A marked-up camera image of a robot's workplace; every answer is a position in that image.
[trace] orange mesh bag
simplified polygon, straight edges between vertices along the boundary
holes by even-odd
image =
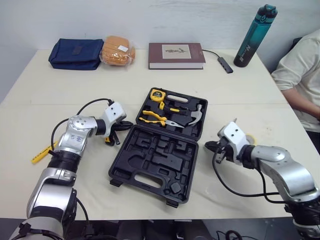
[[[125,66],[133,62],[136,50],[129,41],[119,36],[108,36],[103,44],[100,59],[105,64]]]

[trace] tool case latch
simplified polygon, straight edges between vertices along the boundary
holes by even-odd
[[[111,180],[110,180],[110,184],[113,185],[113,186],[116,186],[116,187],[120,187],[121,184],[123,184],[123,182],[122,182],[122,181],[119,181],[119,180],[117,180],[117,179],[111,179]]]
[[[179,203],[177,201],[173,201],[171,199],[167,199],[166,204],[174,208],[178,208],[179,206]]]

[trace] person's arm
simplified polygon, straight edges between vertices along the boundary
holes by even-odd
[[[319,61],[320,42],[313,38],[302,39],[280,60],[277,69],[271,74],[293,109],[317,119],[320,119],[320,107],[301,95],[295,86],[300,84],[302,77],[317,66]]]
[[[283,90],[282,93],[293,109],[310,114],[320,120],[320,106],[306,99],[294,87]]]

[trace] book cover illustration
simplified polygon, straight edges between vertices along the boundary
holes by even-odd
[[[162,44],[163,59],[191,59],[188,44]]]

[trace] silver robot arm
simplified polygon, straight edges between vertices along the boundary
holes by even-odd
[[[92,135],[108,137],[112,125],[125,117],[122,106],[114,102],[104,110],[101,119],[80,115],[69,118],[66,131],[28,201],[28,219],[20,224],[10,240],[64,239],[64,231],[76,216],[77,191],[73,186],[87,139]]]
[[[217,134],[220,141],[205,146],[220,154],[217,163],[226,160],[269,176],[285,202],[285,211],[293,216],[293,224],[304,239],[320,239],[320,191],[310,172],[277,146],[250,145],[245,133],[235,122]]]

